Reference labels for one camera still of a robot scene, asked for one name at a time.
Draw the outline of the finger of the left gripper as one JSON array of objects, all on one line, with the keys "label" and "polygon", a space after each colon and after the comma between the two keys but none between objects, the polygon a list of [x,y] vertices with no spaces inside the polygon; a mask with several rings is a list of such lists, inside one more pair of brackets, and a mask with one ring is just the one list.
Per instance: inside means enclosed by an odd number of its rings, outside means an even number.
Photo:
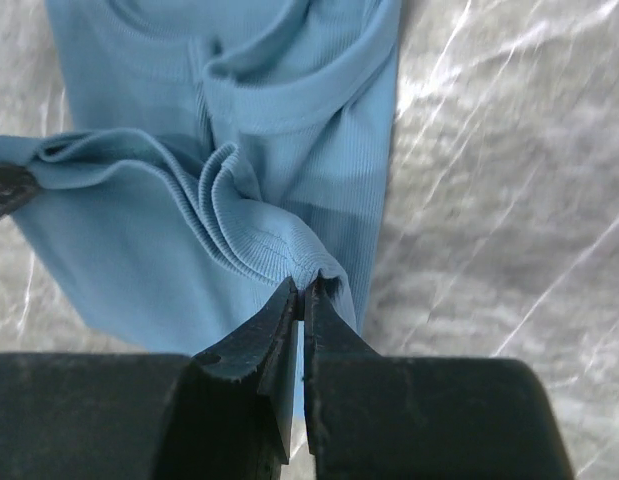
[{"label": "finger of the left gripper", "polygon": [[40,190],[35,177],[25,168],[0,165],[0,219],[25,205]]}]

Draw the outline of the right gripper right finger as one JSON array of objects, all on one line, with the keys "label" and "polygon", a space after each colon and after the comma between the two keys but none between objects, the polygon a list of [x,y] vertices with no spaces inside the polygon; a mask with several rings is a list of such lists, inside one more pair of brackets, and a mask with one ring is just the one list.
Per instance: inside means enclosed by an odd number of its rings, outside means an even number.
[{"label": "right gripper right finger", "polygon": [[388,357],[305,294],[305,418],[320,479],[570,479],[547,393],[516,359]]}]

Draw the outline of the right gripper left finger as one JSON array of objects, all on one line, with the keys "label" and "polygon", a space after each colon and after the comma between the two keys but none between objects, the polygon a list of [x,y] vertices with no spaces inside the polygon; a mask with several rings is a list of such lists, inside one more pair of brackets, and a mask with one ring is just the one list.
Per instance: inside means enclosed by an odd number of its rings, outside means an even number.
[{"label": "right gripper left finger", "polygon": [[289,460],[291,279],[215,345],[0,353],[0,479],[276,479]]}]

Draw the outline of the blue tank top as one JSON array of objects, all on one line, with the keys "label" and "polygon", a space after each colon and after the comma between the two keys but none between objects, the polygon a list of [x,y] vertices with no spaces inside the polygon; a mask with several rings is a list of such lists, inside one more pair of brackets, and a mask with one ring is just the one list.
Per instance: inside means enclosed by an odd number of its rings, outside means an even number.
[{"label": "blue tank top", "polygon": [[395,109],[397,1],[51,1],[75,128],[0,136],[14,219],[85,323],[197,353],[287,277],[361,330]]}]

